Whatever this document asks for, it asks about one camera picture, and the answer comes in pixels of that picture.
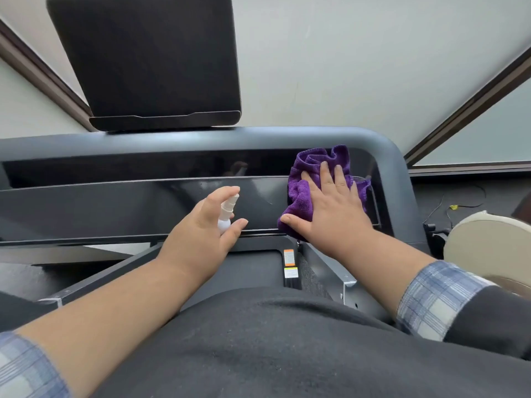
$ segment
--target blue plaid shirt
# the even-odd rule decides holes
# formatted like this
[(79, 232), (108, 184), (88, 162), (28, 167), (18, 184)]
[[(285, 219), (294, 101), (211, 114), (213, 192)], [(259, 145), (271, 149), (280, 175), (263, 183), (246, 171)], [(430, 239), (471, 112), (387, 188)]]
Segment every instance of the blue plaid shirt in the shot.
[[(436, 261), (416, 276), (397, 312), (399, 327), (442, 341), (459, 311), (492, 282)], [(13, 332), (0, 333), (0, 398), (71, 398), (65, 382), (43, 351)]]

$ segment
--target white wall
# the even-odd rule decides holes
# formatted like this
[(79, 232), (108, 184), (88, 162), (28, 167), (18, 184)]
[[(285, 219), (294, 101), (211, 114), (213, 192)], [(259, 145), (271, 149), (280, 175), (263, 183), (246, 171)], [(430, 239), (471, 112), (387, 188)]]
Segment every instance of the white wall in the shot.
[[(404, 152), (531, 44), (531, 0), (233, 6), (241, 125), (362, 126)], [(0, 16), (82, 94), (45, 0), (0, 0)]]
[(417, 165), (531, 161), (531, 80)]
[(0, 59), (0, 138), (86, 132), (83, 126)]

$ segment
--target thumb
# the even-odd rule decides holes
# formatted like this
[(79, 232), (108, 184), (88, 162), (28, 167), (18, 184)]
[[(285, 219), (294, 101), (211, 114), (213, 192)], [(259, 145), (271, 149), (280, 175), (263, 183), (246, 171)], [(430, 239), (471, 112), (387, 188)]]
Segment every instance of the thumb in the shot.
[(308, 240), (309, 233), (312, 230), (311, 222), (305, 221), (292, 214), (282, 215), (280, 220)]
[(238, 237), (240, 237), (240, 234), (242, 233), (242, 230), (247, 226), (248, 223), (249, 221), (246, 219), (238, 219), (232, 225), (230, 225), (224, 234), (222, 234), (221, 238), (219, 239), (219, 244), (224, 252), (228, 253), (229, 250), (235, 245)]

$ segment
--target yellow and white sticker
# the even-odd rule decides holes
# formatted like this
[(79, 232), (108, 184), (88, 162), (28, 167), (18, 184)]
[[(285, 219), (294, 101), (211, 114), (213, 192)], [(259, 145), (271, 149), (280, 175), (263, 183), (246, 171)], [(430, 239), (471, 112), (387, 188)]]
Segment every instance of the yellow and white sticker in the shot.
[(297, 267), (293, 268), (284, 268), (284, 278), (298, 278), (298, 269)]
[(295, 252), (284, 250), (284, 267), (295, 267)]

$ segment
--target purple microfiber towel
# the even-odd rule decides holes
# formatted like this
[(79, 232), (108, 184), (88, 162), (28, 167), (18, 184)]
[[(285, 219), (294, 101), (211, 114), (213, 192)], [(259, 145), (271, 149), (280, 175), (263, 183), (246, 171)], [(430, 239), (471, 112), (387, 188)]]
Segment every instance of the purple microfiber towel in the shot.
[[(354, 178), (350, 175), (350, 156), (346, 145), (336, 145), (332, 148), (330, 156), (324, 148), (314, 148), (307, 151), (302, 151), (297, 154), (295, 163), (291, 168), (288, 178), (288, 196), (293, 203), (284, 211), (284, 214), (293, 214), (301, 219), (312, 221), (313, 206), (312, 199), (309, 194), (309, 184), (306, 180), (301, 179), (303, 171), (308, 172), (317, 187), (321, 188), (320, 168), (321, 162), (327, 161), (328, 167), (334, 178), (334, 168), (341, 165), (343, 174), (347, 181), (347, 186), (352, 187)], [(356, 181), (358, 195), (365, 210), (365, 203), (367, 202), (367, 187), (371, 185), (369, 179)], [(291, 227), (278, 219), (278, 229), (282, 232), (302, 241), (306, 241), (300, 234), (295, 232)]]

